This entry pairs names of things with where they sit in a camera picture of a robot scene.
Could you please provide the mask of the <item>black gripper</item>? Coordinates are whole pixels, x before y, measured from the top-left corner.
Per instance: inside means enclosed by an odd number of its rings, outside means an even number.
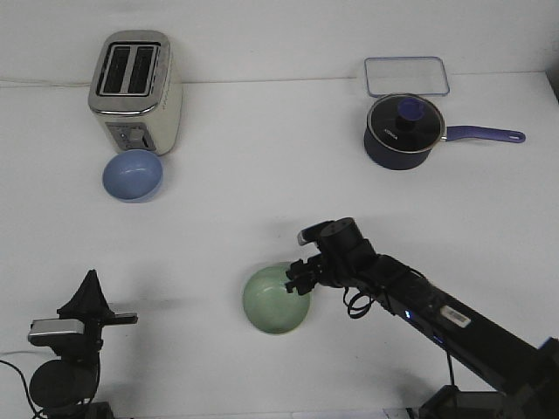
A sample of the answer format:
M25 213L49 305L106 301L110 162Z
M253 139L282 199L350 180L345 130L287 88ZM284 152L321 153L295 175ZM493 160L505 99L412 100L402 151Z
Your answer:
M379 259L370 241L363 237L355 219L344 217L326 227L314 243L319 255L290 264L286 271L290 281L285 283L288 293L300 296L310 293L314 287L313 272L320 285L334 288L357 287L359 274Z
M93 284L93 310L98 315L113 315L96 318L92 316L72 316L86 313L88 290L90 282ZM99 363L99 352L103 347L102 331L105 326L133 325L138 321L136 313L114 314L101 290L100 281L96 270L89 270L70 300L58 310L58 319L79 319L85 325L85 333L81 337L66 338L60 343L48 346L62 359L93 365Z

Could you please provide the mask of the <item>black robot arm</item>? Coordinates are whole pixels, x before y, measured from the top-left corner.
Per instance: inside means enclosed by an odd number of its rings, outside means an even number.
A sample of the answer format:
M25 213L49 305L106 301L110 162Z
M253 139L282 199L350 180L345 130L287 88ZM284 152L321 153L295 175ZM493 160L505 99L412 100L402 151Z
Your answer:
M100 384L100 350L106 326L133 325L136 313L113 312L97 271L87 272L71 299L53 319L35 319L28 341L49 347L54 360L40 366L30 381L30 396L47 418L113 418L108 402L93 399Z
M417 270L374 251L355 220L345 217L302 230L301 245L319 254L292 263L288 292L305 295L315 285L357 289L357 297L378 302L390 314L442 348L492 387L461 391L443 386L412 418L556 418L558 416L558 341L535 348L495 324Z

